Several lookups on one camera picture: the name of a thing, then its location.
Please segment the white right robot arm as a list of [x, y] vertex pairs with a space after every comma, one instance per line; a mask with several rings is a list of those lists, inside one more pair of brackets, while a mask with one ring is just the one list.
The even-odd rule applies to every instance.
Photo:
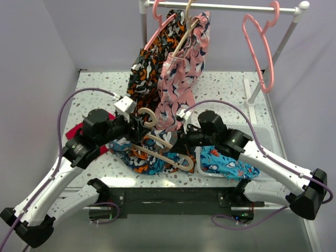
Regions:
[[189, 123], [191, 115], [185, 109], [177, 113], [183, 125], [177, 131], [172, 152], [187, 155], [192, 148], [212, 146], [221, 155], [250, 164], [274, 179], [270, 183], [242, 182], [242, 188], [234, 193], [237, 205], [270, 202], [288, 207], [304, 219], [316, 218], [327, 194], [325, 171], [312, 171], [275, 155], [261, 146], [256, 136], [228, 128], [214, 111], [198, 115], [199, 127]]

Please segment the blue orange patterned shorts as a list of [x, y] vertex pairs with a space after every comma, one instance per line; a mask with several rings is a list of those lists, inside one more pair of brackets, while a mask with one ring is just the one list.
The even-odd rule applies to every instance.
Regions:
[[[150, 134], [155, 135], [166, 142], [169, 142], [171, 145], [176, 142], [177, 138], [177, 133], [175, 131], [166, 132], [162, 130], [155, 130], [150, 132]], [[113, 140], [109, 142], [106, 144], [106, 147], [111, 153], [119, 157], [126, 166], [141, 174], [159, 175], [161, 173], [173, 173], [180, 170], [177, 167], [172, 166], [152, 155], [134, 149], [131, 144], [132, 143], [126, 140], [126, 138], [121, 138], [119, 140]], [[140, 143], [136, 145], [159, 153], [179, 164], [187, 166], [187, 161], [180, 157], [180, 154], [171, 152], [169, 148], [158, 142], [155, 142], [152, 139], [149, 139], [146, 136], [141, 140]], [[194, 152], [192, 151], [191, 154], [187, 156], [193, 160], [195, 166], [196, 159]], [[190, 171], [183, 172], [193, 173], [194, 167]]]

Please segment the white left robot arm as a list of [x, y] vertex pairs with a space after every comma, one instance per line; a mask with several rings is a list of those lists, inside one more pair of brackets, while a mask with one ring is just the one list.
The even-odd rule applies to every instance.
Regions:
[[149, 130], [148, 122], [128, 113], [111, 119], [106, 110], [90, 111], [75, 135], [61, 147], [55, 164], [39, 185], [16, 207], [3, 209], [1, 219], [28, 246], [41, 246], [52, 235], [56, 221], [78, 208], [108, 202], [107, 186], [99, 183], [98, 188], [89, 185], [74, 199], [55, 205], [70, 182], [101, 155], [102, 146], [121, 138], [137, 143]]

